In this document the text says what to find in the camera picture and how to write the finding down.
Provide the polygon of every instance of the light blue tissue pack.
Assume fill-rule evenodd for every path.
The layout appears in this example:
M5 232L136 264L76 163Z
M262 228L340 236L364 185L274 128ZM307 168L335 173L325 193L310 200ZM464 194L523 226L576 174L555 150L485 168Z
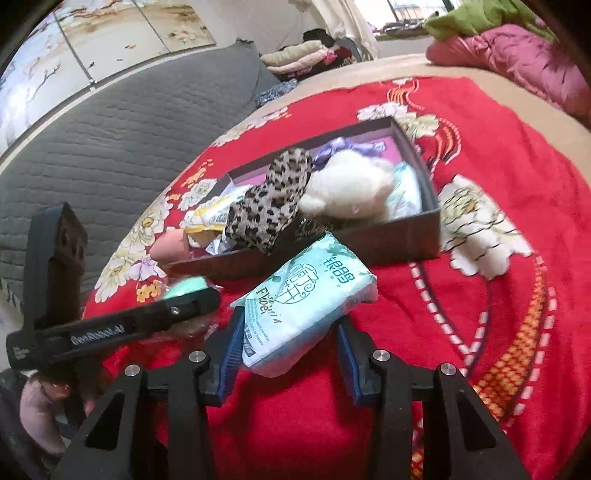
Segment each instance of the light blue tissue pack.
M395 220L421 213L423 211L421 187L414 169L402 161L394 167L392 173L396 184L386 200L388 219Z
M377 277L327 232L232 303L245 308L242 361L264 377L282 375L335 320L377 299Z

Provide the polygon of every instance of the brown box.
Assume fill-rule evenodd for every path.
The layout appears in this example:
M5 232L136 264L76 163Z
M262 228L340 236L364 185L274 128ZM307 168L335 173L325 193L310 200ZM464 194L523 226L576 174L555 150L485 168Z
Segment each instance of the brown box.
M336 137L354 137L353 140L361 142L386 135L392 136L402 159L417 173L423 198L423 211L406 218L375 223L363 228L344 228L332 233L369 267L435 258L439 254L440 228L437 197L427 167L400 126L390 117L350 125L309 138L242 165L219 179L203 202L220 195L228 185L239 184L241 179L264 174L271 162L288 148L299 147L313 151ZM308 237L278 245L269 256L258 250L244 249L162 265L162 268L172 276L203 275L211 280L259 277L273 273L318 238Z

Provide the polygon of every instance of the floral blanket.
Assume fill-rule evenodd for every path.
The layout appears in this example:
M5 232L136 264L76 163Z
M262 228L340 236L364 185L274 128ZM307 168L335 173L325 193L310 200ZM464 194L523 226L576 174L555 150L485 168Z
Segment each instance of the floral blanket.
M591 421L591 195L569 160L471 80L403 78L320 93L235 128L142 215L105 267L85 317L161 291L150 247L215 179L270 151L393 116L428 165L441 207L441 256L373 268L379 300L352 313L379 348L434 368L457 365L501 422L534 480L554 478ZM224 283L222 309L259 283ZM229 311L223 312L224 320ZM209 408L221 478L364 478L372 412L352 405L328 335L290 372L246 371ZM104 365L174 362L177 342L120 348ZM157 412L158 438L167 440ZM422 474L416 412L413 475Z

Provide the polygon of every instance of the gray mattress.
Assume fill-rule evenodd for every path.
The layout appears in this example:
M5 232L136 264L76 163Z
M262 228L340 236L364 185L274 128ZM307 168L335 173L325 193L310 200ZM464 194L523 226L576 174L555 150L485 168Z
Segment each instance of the gray mattress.
M68 202L89 237L86 298L138 216L276 83L237 41L136 73L55 120L0 175L2 283L22 299L30 219Z

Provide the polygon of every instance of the fluffy white stuffed animal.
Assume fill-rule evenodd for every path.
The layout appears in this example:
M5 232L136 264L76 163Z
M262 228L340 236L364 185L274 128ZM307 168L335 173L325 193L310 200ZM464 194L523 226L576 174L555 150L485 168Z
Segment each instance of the fluffy white stuffed animal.
M306 215L370 218L384 211L394 186L389 161L341 150L310 176L298 207Z

